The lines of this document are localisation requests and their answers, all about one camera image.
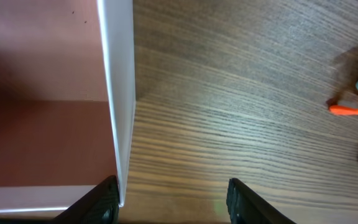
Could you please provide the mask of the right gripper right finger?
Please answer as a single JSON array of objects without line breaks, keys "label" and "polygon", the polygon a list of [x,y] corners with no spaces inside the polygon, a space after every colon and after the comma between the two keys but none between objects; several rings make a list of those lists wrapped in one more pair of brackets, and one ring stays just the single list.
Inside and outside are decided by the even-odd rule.
[{"label": "right gripper right finger", "polygon": [[229,180],[226,205],[232,224],[295,224],[237,178]]}]

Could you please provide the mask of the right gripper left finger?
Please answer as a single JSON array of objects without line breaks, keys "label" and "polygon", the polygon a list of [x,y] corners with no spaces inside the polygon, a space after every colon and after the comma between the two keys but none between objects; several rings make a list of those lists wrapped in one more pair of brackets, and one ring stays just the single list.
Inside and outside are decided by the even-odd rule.
[{"label": "right gripper left finger", "polygon": [[117,224],[119,192],[114,175],[107,177],[52,220],[62,224]]}]

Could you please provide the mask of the white box pink interior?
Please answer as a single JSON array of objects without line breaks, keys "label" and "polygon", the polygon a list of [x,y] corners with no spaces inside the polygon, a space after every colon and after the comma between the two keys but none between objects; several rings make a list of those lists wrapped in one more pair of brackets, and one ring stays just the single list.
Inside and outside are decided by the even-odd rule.
[{"label": "white box pink interior", "polygon": [[0,1],[0,215],[123,207],[135,105],[132,1]]}]

